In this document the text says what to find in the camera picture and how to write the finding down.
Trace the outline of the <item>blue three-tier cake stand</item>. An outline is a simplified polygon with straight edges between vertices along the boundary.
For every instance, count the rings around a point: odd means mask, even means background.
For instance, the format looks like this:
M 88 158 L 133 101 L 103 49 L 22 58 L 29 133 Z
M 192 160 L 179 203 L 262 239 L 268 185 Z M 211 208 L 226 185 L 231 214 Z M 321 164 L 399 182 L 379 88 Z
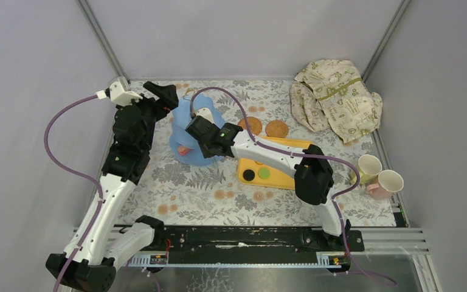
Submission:
M 219 128 L 221 128 L 226 123 L 221 113 L 215 108 L 212 98 L 204 95 L 203 93 L 197 95 L 193 102 L 193 106 L 195 110 L 203 107 L 209 108 L 213 114 L 213 119 L 215 121 L 214 124 Z M 176 159 L 179 162 L 194 166 L 208 166 L 213 163 L 220 162 L 223 159 L 222 156 L 204 158 L 201 150 L 199 149 L 197 141 L 185 131 L 185 128 L 191 122 L 189 99 L 181 99 L 179 101 L 178 107 L 172 111 L 172 114 L 172 134 L 169 139 L 169 144 L 173 150 L 173 153 L 175 154 Z M 180 145 L 192 148 L 192 151 L 185 156 L 180 156 L 177 152 L 177 147 Z

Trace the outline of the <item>pink cake slice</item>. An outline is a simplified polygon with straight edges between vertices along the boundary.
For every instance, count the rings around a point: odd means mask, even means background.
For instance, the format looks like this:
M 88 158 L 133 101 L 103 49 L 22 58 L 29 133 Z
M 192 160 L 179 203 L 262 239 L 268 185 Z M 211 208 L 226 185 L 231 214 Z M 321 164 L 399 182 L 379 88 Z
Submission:
M 185 147 L 183 145 L 180 145 L 180 146 L 177 147 L 177 152 L 178 152 L 178 154 L 180 156 L 185 156 L 191 151 L 192 151 L 192 148 L 188 148 L 188 147 Z

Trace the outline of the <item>woven rattan coaster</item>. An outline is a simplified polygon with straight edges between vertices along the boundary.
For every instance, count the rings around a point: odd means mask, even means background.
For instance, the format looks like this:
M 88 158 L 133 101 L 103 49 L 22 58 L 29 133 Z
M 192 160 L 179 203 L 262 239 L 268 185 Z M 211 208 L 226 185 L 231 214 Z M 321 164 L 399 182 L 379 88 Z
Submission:
M 265 132 L 268 137 L 285 138 L 289 133 L 289 127 L 281 120 L 272 120 L 266 125 Z
M 251 117 L 251 116 L 247 117 L 247 122 L 245 121 L 244 118 L 242 118 L 237 123 L 237 125 L 243 128 L 244 130 L 247 130 L 248 128 L 250 128 L 252 134 L 255 136 L 258 136 L 262 132 L 262 129 L 263 129 L 261 120 L 256 117 Z

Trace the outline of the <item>yellow serving tray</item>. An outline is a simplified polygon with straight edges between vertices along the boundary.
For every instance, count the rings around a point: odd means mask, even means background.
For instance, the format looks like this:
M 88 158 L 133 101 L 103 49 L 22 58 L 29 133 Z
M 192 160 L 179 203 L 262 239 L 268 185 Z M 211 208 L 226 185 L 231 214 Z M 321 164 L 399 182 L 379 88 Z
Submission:
M 309 144 L 312 144 L 311 141 L 306 140 L 299 140 L 299 139 L 286 139 L 286 138 L 277 138 L 277 137 L 263 137 L 269 141 L 285 145 L 291 148 L 308 148 Z M 262 167 L 267 167 L 271 175 L 268 179 L 260 179 L 258 177 L 258 170 Z M 242 173 L 246 169 L 251 169 L 255 172 L 255 178 L 253 181 L 245 181 L 242 177 Z M 292 176 L 288 176 L 282 171 L 279 171 L 275 168 L 269 167 L 265 164 L 257 165 L 253 160 L 241 158 L 238 160 L 238 167 L 237 167 L 237 178 L 241 183 L 252 185 L 252 186 L 262 186 L 262 187 L 272 187 L 278 189 L 288 189 L 294 190 L 294 178 Z

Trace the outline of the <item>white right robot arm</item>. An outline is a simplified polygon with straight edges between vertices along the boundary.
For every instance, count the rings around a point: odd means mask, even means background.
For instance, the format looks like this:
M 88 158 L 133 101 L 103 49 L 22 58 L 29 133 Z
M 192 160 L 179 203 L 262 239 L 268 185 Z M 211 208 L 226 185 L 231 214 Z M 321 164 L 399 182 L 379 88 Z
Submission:
M 333 169 L 318 146 L 304 142 L 283 144 L 281 139 L 254 136 L 231 123 L 219 128 L 202 116 L 196 116 L 185 130 L 197 141 L 205 158 L 237 158 L 241 182 L 290 189 L 298 199 L 312 205 L 328 248 L 338 251 L 348 243 L 347 224 L 330 193 Z

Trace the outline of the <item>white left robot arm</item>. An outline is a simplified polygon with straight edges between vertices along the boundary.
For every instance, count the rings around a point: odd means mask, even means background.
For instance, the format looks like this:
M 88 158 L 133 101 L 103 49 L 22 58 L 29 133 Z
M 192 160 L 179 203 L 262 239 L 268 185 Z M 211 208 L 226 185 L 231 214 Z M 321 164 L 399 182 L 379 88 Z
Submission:
M 113 243 L 108 243 L 114 222 L 138 185 L 149 161 L 156 123 L 178 106 L 175 85 L 145 82 L 147 97 L 129 89 L 123 77 L 96 93 L 116 106 L 113 140 L 99 179 L 91 178 L 97 191 L 89 209 L 64 251 L 51 254 L 47 270 L 55 286 L 65 285 L 80 291 L 108 291 L 117 271 L 143 248 L 166 256 L 170 241 L 164 223 L 143 215 Z

